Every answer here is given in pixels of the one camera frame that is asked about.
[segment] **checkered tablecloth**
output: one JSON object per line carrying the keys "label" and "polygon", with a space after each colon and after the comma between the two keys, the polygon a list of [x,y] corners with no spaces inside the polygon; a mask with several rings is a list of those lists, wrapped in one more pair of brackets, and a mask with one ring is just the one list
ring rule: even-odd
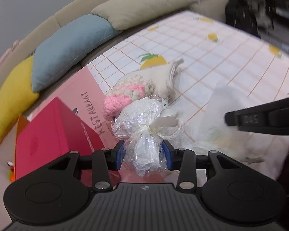
{"label": "checkered tablecloth", "polygon": [[[289,56],[267,42],[184,11],[132,35],[87,65],[105,93],[125,74],[140,67],[142,54],[153,53],[170,62],[184,59],[174,76],[175,96],[169,107],[183,112],[182,119],[197,136],[199,123],[217,83],[233,86],[254,105],[287,97]],[[249,145],[266,150],[265,174],[276,177],[289,148],[289,136],[251,134]]]}

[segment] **yellow pillow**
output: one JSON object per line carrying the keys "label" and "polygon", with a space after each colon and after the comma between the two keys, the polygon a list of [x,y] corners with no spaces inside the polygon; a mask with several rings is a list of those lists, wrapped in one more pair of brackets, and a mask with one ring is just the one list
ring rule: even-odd
{"label": "yellow pillow", "polygon": [[33,56],[19,63],[0,88],[0,139],[8,127],[39,97],[32,92],[31,72]]}

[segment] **beige sofa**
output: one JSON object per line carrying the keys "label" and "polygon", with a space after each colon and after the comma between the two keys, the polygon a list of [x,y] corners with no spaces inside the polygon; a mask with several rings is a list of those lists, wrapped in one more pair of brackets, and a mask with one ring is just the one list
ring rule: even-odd
{"label": "beige sofa", "polygon": [[[0,87],[5,81],[11,70],[22,60],[28,57],[45,39],[54,34],[60,27],[75,20],[76,18],[89,14],[90,11],[97,5],[104,3],[107,0],[75,0],[68,4],[53,16],[49,17],[46,21],[40,24],[33,30],[15,50],[7,57],[4,63],[0,66]],[[190,9],[194,12],[203,14],[213,19],[224,21],[225,20],[225,6],[228,0],[200,0],[200,3],[192,4]],[[139,31],[141,28],[148,26],[148,24],[139,27],[131,28],[124,31],[114,39],[106,42],[97,49],[89,53],[79,64],[75,65],[67,74],[51,87],[42,91],[39,100],[25,113],[28,114],[35,108],[42,100],[44,100],[54,89],[67,80],[72,74],[81,69],[90,60],[108,50],[118,42],[127,38],[128,36]]]}

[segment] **sofa backrest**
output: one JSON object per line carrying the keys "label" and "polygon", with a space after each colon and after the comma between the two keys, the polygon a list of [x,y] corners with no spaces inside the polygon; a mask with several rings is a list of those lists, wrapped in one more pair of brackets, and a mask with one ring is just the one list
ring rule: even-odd
{"label": "sofa backrest", "polygon": [[40,24],[1,64],[0,88],[11,70],[28,57],[43,41],[53,35],[60,27],[80,16],[89,14],[92,9],[105,1],[108,0],[75,0]]}

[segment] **beige pillow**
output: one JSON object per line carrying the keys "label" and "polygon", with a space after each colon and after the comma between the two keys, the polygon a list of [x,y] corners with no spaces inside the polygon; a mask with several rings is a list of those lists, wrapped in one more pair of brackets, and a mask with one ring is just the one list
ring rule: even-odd
{"label": "beige pillow", "polygon": [[164,14],[189,6],[198,0],[109,0],[91,13],[110,22],[116,30],[125,30]]}

